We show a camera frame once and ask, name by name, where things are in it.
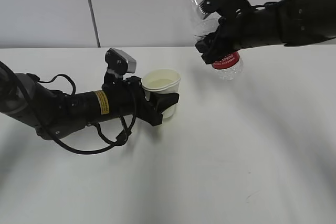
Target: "white table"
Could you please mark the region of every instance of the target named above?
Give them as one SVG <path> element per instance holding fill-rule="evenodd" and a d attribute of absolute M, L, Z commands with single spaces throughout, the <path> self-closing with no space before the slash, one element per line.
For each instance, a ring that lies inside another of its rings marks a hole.
<path fill-rule="evenodd" d="M 1 49 L 0 60 L 43 80 L 69 74 L 85 92 L 100 88 L 106 50 Z M 127 146 L 79 156 L 0 115 L 0 223 L 335 223 L 336 46 L 242 51 L 231 82 L 194 48 L 122 50 L 138 76 L 180 72 L 174 118 L 139 120 Z M 47 87 L 70 91 L 62 79 Z M 104 146 L 91 127 L 65 141 Z"/>

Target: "paper cup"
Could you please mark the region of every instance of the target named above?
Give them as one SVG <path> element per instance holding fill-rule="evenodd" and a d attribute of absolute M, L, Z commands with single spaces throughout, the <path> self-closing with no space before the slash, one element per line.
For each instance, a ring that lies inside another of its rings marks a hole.
<path fill-rule="evenodd" d="M 172 69 L 158 69 L 146 74 L 141 82 L 149 100 L 150 93 L 169 94 L 178 93 L 180 74 Z M 171 117 L 176 109 L 176 104 L 163 111 L 163 118 Z"/>

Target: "clear plastic bottle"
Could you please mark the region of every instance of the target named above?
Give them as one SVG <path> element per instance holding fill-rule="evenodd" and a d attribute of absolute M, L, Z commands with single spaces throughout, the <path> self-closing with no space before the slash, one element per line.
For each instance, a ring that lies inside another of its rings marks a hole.
<path fill-rule="evenodd" d="M 202 39 L 209 33 L 214 32 L 218 27 L 218 18 L 214 15 L 206 17 L 200 9 L 200 0 L 183 0 L 188 18 L 196 39 Z M 243 70 L 243 61 L 238 52 L 229 54 L 221 61 L 212 64 L 212 67 L 218 72 L 219 77 L 224 80 L 232 80 Z"/>

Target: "red bottle label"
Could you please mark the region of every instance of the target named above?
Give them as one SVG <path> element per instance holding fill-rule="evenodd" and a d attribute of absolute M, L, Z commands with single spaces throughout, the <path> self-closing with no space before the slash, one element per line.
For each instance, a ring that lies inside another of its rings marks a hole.
<path fill-rule="evenodd" d="M 214 69 L 227 69 L 234 66 L 239 61 L 239 58 L 239 53 L 234 52 L 224 57 L 221 61 L 214 62 L 212 67 Z"/>

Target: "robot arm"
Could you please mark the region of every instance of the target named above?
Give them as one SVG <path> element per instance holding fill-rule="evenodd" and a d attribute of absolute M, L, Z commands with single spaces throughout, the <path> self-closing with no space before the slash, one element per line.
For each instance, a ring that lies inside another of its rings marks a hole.
<path fill-rule="evenodd" d="M 97 154 L 125 144 L 136 118 L 152 126 L 162 124 L 162 112 L 176 104 L 179 95 L 151 93 L 148 101 L 141 78 L 123 78 L 126 73 L 134 73 L 137 67 L 131 56 L 111 48 L 105 60 L 108 67 L 99 91 L 75 94 L 75 83 L 64 74 L 57 75 L 70 81 L 73 87 L 70 95 L 46 89 L 36 75 L 15 74 L 0 62 L 0 112 L 35 128 L 37 135 L 43 139 L 54 140 L 61 147 L 77 154 Z M 133 115 L 129 126 L 123 118 L 125 115 Z M 120 119 L 123 131 L 113 142 L 103 135 L 99 123 L 115 118 Z M 80 151 L 60 140 L 86 126 L 96 127 L 98 135 L 109 146 L 95 151 Z"/>
<path fill-rule="evenodd" d="M 206 64 L 232 52 L 269 45 L 304 46 L 336 38 L 336 0 L 282 0 L 257 7 L 247 0 L 203 0 L 205 13 L 218 12 L 219 27 L 198 41 Z"/>

